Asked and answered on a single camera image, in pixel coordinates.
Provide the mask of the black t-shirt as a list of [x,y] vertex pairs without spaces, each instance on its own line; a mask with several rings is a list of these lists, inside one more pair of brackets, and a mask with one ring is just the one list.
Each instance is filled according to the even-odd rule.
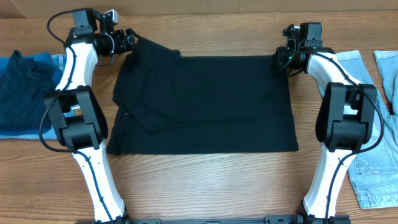
[[109,154],[291,152],[287,77],[270,55],[184,57],[139,37],[117,77]]

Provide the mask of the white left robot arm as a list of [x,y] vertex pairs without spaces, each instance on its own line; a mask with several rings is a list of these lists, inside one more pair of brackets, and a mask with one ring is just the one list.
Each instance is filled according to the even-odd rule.
[[94,223],[132,223],[118,193],[106,155],[108,125],[91,89],[100,56],[113,57],[134,49],[131,29],[115,30],[119,14],[92,8],[71,11],[74,27],[62,42],[67,56],[55,93],[45,97],[44,117],[50,120],[62,152],[78,163],[94,207]]

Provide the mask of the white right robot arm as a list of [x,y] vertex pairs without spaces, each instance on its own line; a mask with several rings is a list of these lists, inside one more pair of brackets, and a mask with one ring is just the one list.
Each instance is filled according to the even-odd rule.
[[320,143],[312,184],[295,215],[268,215],[265,223],[350,223],[349,216],[336,214],[336,202],[349,165],[354,158],[374,149],[384,130],[372,145],[377,90],[353,78],[339,63],[335,52],[325,48],[319,22],[289,25],[282,31],[287,38],[277,48],[274,67],[294,76],[304,72],[313,77],[323,92],[315,134]]

